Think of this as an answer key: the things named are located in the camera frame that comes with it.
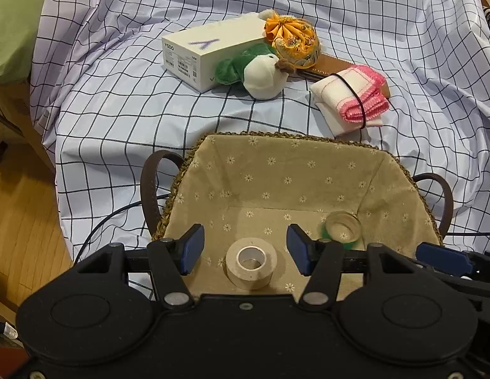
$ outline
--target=wooden floor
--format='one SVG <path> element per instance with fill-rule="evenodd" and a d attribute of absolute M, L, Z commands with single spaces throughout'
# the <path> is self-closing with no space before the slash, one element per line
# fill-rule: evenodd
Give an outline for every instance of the wooden floor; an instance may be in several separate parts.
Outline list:
<path fill-rule="evenodd" d="M 0 164 L 0 301 L 16 310 L 70 266 L 53 174 L 28 145 L 11 145 Z"/>

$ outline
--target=green cloth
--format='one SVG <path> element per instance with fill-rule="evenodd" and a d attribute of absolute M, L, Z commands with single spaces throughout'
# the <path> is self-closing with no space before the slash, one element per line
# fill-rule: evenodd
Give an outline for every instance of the green cloth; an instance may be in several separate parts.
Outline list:
<path fill-rule="evenodd" d="M 44 0 L 0 0 L 0 83 L 25 81 Z"/>
<path fill-rule="evenodd" d="M 231 85 L 238 81 L 243 82 L 245 67 L 258 55 L 275 54 L 271 45 L 259 43 L 246 49 L 242 54 L 231 59 L 223 59 L 215 69 L 215 79 L 218 83 Z"/>

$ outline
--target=tape roll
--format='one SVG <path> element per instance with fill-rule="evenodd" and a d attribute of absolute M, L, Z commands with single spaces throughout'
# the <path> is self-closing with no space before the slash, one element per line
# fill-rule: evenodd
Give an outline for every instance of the tape roll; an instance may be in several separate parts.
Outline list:
<path fill-rule="evenodd" d="M 239 239 L 226 254 L 227 277 L 246 291 L 266 286 L 276 265 L 275 248 L 260 238 Z"/>

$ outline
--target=metal bolt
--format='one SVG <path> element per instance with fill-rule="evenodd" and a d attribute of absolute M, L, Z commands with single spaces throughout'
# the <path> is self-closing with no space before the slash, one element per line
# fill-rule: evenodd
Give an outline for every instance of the metal bolt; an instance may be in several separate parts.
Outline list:
<path fill-rule="evenodd" d="M 328 295 L 322 292 L 309 292 L 303 295 L 303 300 L 309 305 L 324 305 L 327 301 L 329 301 Z"/>
<path fill-rule="evenodd" d="M 250 310 L 252 310 L 253 307 L 254 307 L 254 305 L 252 305 L 249 302 L 240 303 L 240 309 L 242 311 L 250 311 Z"/>
<path fill-rule="evenodd" d="M 29 375 L 29 379 L 45 379 L 45 375 L 36 370 L 34 372 L 31 372 L 31 374 Z"/>
<path fill-rule="evenodd" d="M 189 299 L 189 295 L 183 292 L 170 292 L 164 296 L 164 302 L 172 306 L 185 305 Z"/>

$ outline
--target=purple logo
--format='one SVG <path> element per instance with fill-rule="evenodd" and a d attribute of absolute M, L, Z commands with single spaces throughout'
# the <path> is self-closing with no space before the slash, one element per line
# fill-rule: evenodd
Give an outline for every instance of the purple logo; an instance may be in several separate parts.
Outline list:
<path fill-rule="evenodd" d="M 213 43 L 216 43 L 217 41 L 220 41 L 220 38 L 214 38 L 213 40 L 208 40 L 208 41 L 193 41 L 189 43 L 189 45 L 201 45 L 199 48 L 201 51 L 206 50 L 210 45 Z"/>

